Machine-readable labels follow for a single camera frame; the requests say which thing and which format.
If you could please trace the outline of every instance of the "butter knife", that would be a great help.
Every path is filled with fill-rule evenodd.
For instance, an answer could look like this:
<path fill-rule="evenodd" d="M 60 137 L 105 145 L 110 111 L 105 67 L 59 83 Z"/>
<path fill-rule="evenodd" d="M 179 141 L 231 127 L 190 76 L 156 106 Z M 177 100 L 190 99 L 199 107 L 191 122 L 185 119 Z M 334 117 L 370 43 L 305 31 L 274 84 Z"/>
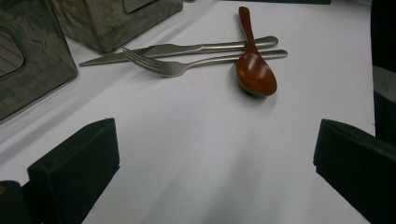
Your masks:
<path fill-rule="evenodd" d="M 274 36 L 266 36 L 255 39 L 258 49 L 265 49 L 274 47 L 277 44 L 277 38 Z M 222 43 L 222 44 L 200 44 L 192 46 L 179 46 L 174 44 L 154 45 L 144 49 L 133 49 L 132 51 L 137 54 L 144 55 L 150 58 L 160 58 L 168 56 L 177 56 L 184 54 L 202 54 L 213 52 L 225 52 L 245 49 L 246 41 Z M 123 52 L 111 53 L 99 58 L 88 60 L 87 62 L 80 63 L 79 66 L 89 66 L 105 63 L 122 63 L 128 62 L 123 56 Z"/>

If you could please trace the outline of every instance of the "gray metal container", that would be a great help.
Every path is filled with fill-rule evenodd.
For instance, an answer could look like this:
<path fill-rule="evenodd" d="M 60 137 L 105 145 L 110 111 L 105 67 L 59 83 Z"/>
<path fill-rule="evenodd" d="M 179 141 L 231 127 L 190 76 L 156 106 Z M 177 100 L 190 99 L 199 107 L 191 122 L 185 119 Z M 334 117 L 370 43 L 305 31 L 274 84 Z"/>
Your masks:
<path fill-rule="evenodd" d="M 77 73 L 49 0 L 0 0 L 0 120 Z"/>
<path fill-rule="evenodd" d="M 109 53 L 183 8 L 183 0 L 51 0 L 64 34 Z"/>

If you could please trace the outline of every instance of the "spoon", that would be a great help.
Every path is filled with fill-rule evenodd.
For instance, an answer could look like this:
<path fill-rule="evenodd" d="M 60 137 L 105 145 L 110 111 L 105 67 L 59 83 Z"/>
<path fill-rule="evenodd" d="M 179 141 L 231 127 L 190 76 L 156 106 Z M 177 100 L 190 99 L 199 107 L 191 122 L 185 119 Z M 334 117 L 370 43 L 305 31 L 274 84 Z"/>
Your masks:
<path fill-rule="evenodd" d="M 247 38 L 247 50 L 236 61 L 239 84 L 252 94 L 272 95 L 277 88 L 276 78 L 270 66 L 257 50 L 251 30 L 250 12 L 247 7 L 239 8 L 239 18 Z"/>

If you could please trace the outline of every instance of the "fork tines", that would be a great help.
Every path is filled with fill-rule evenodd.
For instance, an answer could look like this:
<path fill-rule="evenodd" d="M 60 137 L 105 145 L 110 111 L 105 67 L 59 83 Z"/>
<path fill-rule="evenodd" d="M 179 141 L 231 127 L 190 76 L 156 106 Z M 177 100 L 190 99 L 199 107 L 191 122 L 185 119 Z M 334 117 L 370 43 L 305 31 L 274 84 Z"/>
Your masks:
<path fill-rule="evenodd" d="M 122 48 L 122 51 L 124 52 L 125 57 L 132 63 L 153 72 L 161 72 L 163 70 L 161 64 L 157 60 L 134 53 L 130 49 Z"/>

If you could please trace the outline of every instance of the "white table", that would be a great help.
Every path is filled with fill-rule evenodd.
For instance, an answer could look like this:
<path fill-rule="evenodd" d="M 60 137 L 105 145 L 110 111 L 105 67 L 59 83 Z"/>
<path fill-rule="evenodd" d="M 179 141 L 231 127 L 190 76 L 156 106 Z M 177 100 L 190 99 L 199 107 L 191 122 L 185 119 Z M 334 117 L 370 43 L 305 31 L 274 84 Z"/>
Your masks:
<path fill-rule="evenodd" d="M 275 95 L 245 93 L 231 63 L 177 78 L 131 63 L 80 67 L 76 80 L 0 126 L 0 179 L 23 185 L 26 168 L 71 134 L 115 118 L 120 169 L 86 224 L 366 223 L 316 174 L 313 155 L 322 119 L 375 132 L 370 6 L 202 0 L 127 47 L 243 40 L 240 6 L 256 37 L 274 35 L 275 49 L 289 53 L 267 61 Z M 68 43 L 76 63 L 99 56 Z"/>

